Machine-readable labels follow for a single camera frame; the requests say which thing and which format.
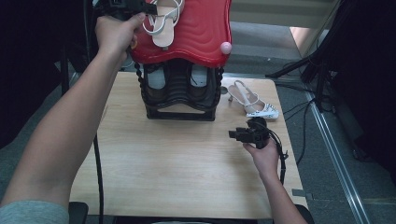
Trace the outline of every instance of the hand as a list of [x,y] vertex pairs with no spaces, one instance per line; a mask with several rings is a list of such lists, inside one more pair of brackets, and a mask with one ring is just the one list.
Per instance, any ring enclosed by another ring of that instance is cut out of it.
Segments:
[[267,145],[262,149],[257,149],[248,143],[244,143],[243,146],[253,157],[254,164],[259,170],[260,178],[263,182],[272,178],[278,179],[277,163],[279,154],[273,139],[268,139]]
[[95,27],[99,51],[116,53],[116,55],[125,54],[128,46],[136,44],[137,37],[134,32],[145,18],[144,13],[136,14],[128,21],[119,21],[110,16],[99,17]]

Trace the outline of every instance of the forearm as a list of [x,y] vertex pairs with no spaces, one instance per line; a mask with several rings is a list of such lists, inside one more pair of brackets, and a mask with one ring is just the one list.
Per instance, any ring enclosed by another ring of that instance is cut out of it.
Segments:
[[120,68],[120,55],[114,55],[99,52],[76,85],[39,122],[8,186],[13,190],[2,204],[10,203],[10,198],[67,206],[74,177],[91,148]]
[[306,223],[292,202],[289,194],[280,183],[277,175],[274,174],[266,177],[261,175],[261,178],[267,190],[275,223]]

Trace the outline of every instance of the wooden table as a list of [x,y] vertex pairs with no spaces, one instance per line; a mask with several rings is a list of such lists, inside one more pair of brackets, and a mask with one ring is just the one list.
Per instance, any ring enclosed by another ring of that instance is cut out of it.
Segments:
[[[238,78],[281,107],[272,80]],[[224,78],[228,87],[236,78]],[[119,73],[98,131],[105,215],[142,217],[268,218],[270,205],[251,156],[228,131],[247,127],[245,111],[221,96],[215,121],[147,119],[137,76]],[[285,188],[302,189],[282,113],[268,127],[279,135],[286,160]],[[304,197],[291,196],[306,205]],[[98,214],[93,149],[82,164],[70,201]]]

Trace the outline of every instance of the gray sleeve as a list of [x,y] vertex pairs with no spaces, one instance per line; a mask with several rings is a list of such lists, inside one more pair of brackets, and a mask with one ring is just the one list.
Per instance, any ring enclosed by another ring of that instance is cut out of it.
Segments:
[[19,201],[0,208],[0,223],[68,224],[69,214],[56,203]]

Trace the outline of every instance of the black stand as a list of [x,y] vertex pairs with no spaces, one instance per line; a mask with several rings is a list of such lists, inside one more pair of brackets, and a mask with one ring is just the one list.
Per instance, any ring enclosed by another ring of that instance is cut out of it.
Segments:
[[332,53],[334,51],[335,44],[338,42],[337,38],[341,38],[340,31],[343,28],[343,24],[348,19],[351,10],[356,5],[355,2],[356,1],[352,0],[341,3],[341,6],[339,7],[337,15],[334,19],[332,28],[329,30],[329,33],[323,39],[323,42],[315,52],[301,59],[297,63],[293,63],[278,72],[265,76],[272,78],[282,77],[283,75],[286,75],[287,73],[306,65],[305,70],[301,74],[301,80],[303,83],[310,83],[318,74],[316,105],[319,112],[321,113],[323,111],[321,106],[321,102],[323,100],[323,87],[326,77],[330,74],[329,64],[332,62]]

